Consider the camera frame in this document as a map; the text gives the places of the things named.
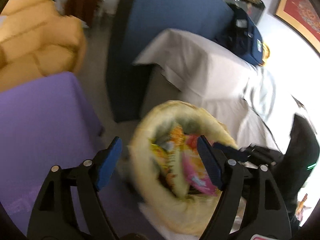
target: white cloth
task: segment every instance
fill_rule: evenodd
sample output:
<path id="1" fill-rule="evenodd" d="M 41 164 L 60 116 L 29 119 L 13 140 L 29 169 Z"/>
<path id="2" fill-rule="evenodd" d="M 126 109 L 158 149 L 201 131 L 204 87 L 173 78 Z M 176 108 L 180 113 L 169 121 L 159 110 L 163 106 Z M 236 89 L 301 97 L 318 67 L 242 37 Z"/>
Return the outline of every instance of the white cloth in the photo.
<path id="1" fill-rule="evenodd" d="M 148 219 L 150 224 L 167 240 L 199 240 L 199 237 L 192 235 L 178 234 L 167 228 L 150 206 L 144 203 L 139 203 L 139 209 L 142 214 Z"/>
<path id="2" fill-rule="evenodd" d="M 163 68 L 182 101 L 203 107 L 224 123 L 239 147 L 253 143 L 286 152 L 299 108 L 267 69 L 176 29 L 161 32 L 134 62 L 151 63 Z"/>

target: yellow bag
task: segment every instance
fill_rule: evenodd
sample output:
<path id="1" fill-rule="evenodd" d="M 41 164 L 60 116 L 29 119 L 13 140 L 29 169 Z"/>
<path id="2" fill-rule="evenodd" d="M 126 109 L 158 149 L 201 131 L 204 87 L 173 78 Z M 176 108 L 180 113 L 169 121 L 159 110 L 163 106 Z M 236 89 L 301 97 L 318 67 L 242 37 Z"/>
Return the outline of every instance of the yellow bag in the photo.
<path id="1" fill-rule="evenodd" d="M 215 196 L 188 195 L 176 198 L 158 180 L 150 140 L 168 135 L 180 124 L 187 134 L 204 134 L 209 141 L 237 148 L 223 125 L 202 108 L 181 101 L 168 101 L 155 107 L 135 130 L 129 145 L 135 184 L 144 200 L 172 231 L 200 236 L 219 202 Z"/>

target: colorful food package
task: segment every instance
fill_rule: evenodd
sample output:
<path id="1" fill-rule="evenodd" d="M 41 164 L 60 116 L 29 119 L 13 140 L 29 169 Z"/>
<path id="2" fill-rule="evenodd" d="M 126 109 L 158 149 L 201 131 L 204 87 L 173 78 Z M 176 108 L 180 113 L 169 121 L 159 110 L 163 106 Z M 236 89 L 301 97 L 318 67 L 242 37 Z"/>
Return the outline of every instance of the colorful food package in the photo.
<path id="1" fill-rule="evenodd" d="M 168 153 L 159 145 L 151 144 L 151 151 L 154 154 L 155 160 L 160 166 L 161 173 L 166 175 L 168 172 Z"/>
<path id="2" fill-rule="evenodd" d="M 167 184 L 178 198 L 185 198 L 189 191 L 189 184 L 184 178 L 182 166 L 184 139 L 183 129 L 177 124 L 171 130 L 170 140 L 166 143 L 166 149 L 169 150 L 167 153 L 162 147 L 155 144 L 151 145 L 152 152 L 165 175 Z"/>
<path id="3" fill-rule="evenodd" d="M 212 184 L 197 151 L 197 140 L 197 135 L 186 135 L 182 153 L 185 179 L 200 192 L 217 196 L 218 188 Z"/>

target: dark blue bag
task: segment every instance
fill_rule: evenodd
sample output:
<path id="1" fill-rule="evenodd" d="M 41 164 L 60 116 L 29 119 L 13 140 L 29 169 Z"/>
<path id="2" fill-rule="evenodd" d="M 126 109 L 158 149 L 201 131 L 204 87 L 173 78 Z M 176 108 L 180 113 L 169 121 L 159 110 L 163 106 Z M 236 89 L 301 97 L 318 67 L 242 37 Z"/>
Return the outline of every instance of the dark blue bag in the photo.
<path id="1" fill-rule="evenodd" d="M 232 9 L 235 14 L 231 26 L 215 42 L 252 65 L 262 64 L 263 40 L 258 28 L 243 9 Z"/>

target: picture frame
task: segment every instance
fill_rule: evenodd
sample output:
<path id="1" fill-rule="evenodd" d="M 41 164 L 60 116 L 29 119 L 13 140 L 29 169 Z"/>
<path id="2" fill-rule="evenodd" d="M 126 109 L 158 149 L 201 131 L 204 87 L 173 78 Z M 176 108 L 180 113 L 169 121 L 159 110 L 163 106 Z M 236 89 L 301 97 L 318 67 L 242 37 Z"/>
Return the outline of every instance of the picture frame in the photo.
<path id="1" fill-rule="evenodd" d="M 318 0 L 280 0 L 275 16 L 300 35 L 320 57 Z"/>

